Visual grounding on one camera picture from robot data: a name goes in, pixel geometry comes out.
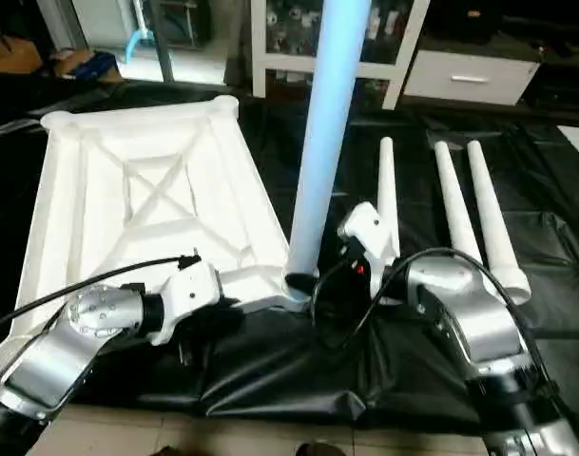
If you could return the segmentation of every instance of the white pole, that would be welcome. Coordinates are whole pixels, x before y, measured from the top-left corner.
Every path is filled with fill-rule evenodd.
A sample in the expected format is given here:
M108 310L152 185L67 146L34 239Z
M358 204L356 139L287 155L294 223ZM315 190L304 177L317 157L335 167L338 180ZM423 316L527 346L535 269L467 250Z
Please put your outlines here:
M285 273L313 274L371 0L325 0Z
M468 149L477 210L490 270L507 289L515 304L523 304L531 297L530 284L517 264L481 144L479 141L471 141Z
M380 141L380 168L377 174L377 211L382 220L391 228L391 247L399 257L399 223L396 211L395 154L393 140L382 138Z
M440 141L434 145L434 154L437 159L437 168L439 169L441 192L443 193L443 203L450 228L452 246L481 262L481 254L479 253L479 247L477 247L477 240L471 226L467 206L462 198L460 184L450 156L450 149L448 149L448 145L445 142Z

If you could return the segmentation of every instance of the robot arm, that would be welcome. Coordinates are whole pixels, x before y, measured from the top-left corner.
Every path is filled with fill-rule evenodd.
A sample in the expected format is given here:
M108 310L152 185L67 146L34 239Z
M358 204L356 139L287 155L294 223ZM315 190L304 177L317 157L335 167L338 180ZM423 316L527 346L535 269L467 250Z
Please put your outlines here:
M0 454L29 451L102 351L135 338L165 344L180 321L220 297L217 274L204 261L179 271L154 294L104 285L82 290L0 374Z
M371 270L370 290L377 293L386 280L380 265L393 254L390 228L365 202L338 234L360 245ZM507 303L479 268L457 256L422 256L389 285L393 293L387 297L407 301L432 321L440 345L462 375L490 454L579 455L578 440L555 403L544 366L534 362Z

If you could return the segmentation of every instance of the white shelf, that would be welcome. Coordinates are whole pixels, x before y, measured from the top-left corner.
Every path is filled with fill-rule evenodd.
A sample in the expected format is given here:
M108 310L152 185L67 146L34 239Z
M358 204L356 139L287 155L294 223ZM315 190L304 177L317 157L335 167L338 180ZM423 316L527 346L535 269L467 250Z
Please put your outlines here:
M359 78L389 82L384 102L382 103L383 109L395 108L409 64L414 55L415 44L422 29L429 1L414 0L394 65L361 62L358 67L357 76ZM267 69L313 73L316 60L314 57L309 56L267 52L265 16L266 0L251 0L253 95L260 98L266 96Z

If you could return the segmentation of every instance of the floor tile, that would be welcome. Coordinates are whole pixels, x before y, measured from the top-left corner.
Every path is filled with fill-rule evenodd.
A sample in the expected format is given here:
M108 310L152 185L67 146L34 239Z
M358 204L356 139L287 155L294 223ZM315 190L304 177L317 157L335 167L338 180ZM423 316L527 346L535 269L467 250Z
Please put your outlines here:
M154 451L159 427L130 427L57 420L28 456L147 456Z
M386 446L355 446L355 456L455 456L453 451L429 451L426 449L387 448Z
M162 425L163 415L163 413L156 411L71 404L63 409L59 419L155 428Z
M216 433L256 435L303 442L320 440L347 445L353 443L353 431L349 427L297 425L257 420L197 420L180 413L164 414L163 429L165 430L194 428Z
M157 449L175 447L186 456L293 456L298 445L297 441L266 436L163 430Z
M356 430L355 445L487 454L483 441L478 437L452 434L420 434L392 429Z

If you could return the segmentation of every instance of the black tarp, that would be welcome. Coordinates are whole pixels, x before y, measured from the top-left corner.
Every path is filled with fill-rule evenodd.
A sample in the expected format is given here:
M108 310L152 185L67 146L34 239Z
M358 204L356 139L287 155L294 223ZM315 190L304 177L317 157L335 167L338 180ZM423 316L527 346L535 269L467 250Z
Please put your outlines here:
M78 85L0 77L0 124L38 118L44 106L73 112L207 100L186 85ZM240 125L288 235L305 128L303 105L241 99ZM7 125L3 131L11 131ZM579 434L579 154L551 125L508 123L461 113L351 115L321 260L333 260L333 229L356 203L375 201L379 140L395 141L402 252L450 245L431 142L456 149L454 165L481 241L466 153L477 138L513 246L532 288L521 307ZM0 136L0 314L14 305L47 142L37 126ZM0 340L7 333L0 330ZM205 344L203 365L185 367L177 341L100 358L80 401L359 427L477 432L457 372L420 323L380 310L347 351L321 349L310 321L278 308L248 315Z

